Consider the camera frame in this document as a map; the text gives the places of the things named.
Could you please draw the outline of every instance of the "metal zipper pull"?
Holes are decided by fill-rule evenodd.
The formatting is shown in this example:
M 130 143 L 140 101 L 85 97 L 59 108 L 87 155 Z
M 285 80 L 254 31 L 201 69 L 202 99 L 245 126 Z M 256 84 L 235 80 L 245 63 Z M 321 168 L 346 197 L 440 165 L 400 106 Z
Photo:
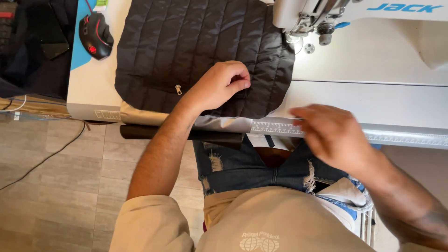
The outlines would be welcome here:
M 176 85 L 175 88 L 176 88 L 177 94 L 180 96 L 182 94 L 181 86 L 180 85 Z

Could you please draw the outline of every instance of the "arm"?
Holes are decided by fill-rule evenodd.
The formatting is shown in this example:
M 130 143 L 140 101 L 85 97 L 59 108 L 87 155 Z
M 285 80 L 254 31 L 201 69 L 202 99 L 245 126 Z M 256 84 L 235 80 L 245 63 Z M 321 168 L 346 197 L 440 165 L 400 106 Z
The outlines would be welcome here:
M 216 109 L 236 92 L 250 86 L 249 72 L 238 61 L 216 63 L 196 83 L 167 117 L 148 144 L 132 175 L 127 200 L 146 195 L 169 196 L 181 164 L 182 153 L 196 118 Z
M 448 250 L 448 211 L 421 184 L 372 148 L 353 115 L 313 104 L 291 114 L 313 153 L 358 178 L 369 190 L 384 224 L 401 243 Z

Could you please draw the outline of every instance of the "white cable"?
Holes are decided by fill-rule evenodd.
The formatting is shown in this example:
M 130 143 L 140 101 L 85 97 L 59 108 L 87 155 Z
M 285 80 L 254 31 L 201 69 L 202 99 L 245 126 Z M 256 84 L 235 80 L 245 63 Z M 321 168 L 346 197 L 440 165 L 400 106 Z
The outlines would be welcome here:
M 10 109 L 10 110 L 0 110 L 0 112 L 11 112 L 11 111 L 19 110 L 23 107 L 23 105 L 25 105 L 25 103 L 26 103 L 26 95 L 25 95 L 25 99 L 23 99 L 23 103 L 22 103 L 22 105 L 20 105 L 20 107 L 18 107 L 16 109 Z

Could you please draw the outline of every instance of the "blue jeans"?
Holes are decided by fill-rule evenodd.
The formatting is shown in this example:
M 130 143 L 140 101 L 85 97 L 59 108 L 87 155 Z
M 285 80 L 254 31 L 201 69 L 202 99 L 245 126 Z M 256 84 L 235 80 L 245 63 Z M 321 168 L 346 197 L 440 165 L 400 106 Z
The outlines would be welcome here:
M 316 158 L 303 139 L 291 156 L 276 168 L 265 165 L 247 135 L 239 151 L 201 141 L 193 141 L 193 146 L 204 196 L 268 186 L 307 192 L 304 178 L 310 175 L 308 161 L 314 166 L 314 178 L 318 185 L 316 189 L 332 185 L 341 178 L 349 178 L 346 172 Z M 338 205 L 356 219 L 356 211 L 349 209 L 345 203 L 326 200 Z

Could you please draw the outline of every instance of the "forearm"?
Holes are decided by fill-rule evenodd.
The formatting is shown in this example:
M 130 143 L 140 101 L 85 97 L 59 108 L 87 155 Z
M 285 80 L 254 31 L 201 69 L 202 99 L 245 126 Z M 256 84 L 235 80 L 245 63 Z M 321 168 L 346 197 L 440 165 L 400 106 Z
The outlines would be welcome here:
M 428 190 L 378 153 L 356 176 L 365 184 L 384 224 L 402 242 L 448 250 L 448 211 Z
M 145 195 L 170 195 L 179 174 L 185 143 L 199 114 L 196 108 L 179 101 L 137 163 L 128 200 Z

